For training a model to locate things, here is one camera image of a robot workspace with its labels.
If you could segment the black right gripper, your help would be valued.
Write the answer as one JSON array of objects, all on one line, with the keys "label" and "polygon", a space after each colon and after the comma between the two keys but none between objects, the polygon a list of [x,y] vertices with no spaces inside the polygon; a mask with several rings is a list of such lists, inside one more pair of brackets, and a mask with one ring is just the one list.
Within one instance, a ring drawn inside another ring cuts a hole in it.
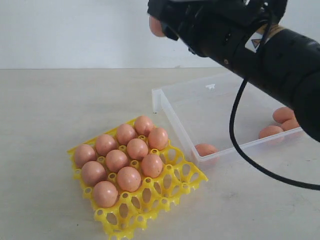
[{"label": "black right gripper", "polygon": [[261,26],[278,23],[285,0],[149,0],[147,13],[158,20],[170,40],[179,37],[200,57],[232,63],[239,48]]}]

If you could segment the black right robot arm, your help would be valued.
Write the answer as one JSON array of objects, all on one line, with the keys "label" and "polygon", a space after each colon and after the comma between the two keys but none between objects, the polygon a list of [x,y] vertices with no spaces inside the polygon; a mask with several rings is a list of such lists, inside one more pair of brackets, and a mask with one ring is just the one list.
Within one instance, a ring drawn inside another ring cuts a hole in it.
[{"label": "black right robot arm", "polygon": [[279,25],[284,0],[151,0],[164,34],[288,106],[320,138],[320,45]]}]

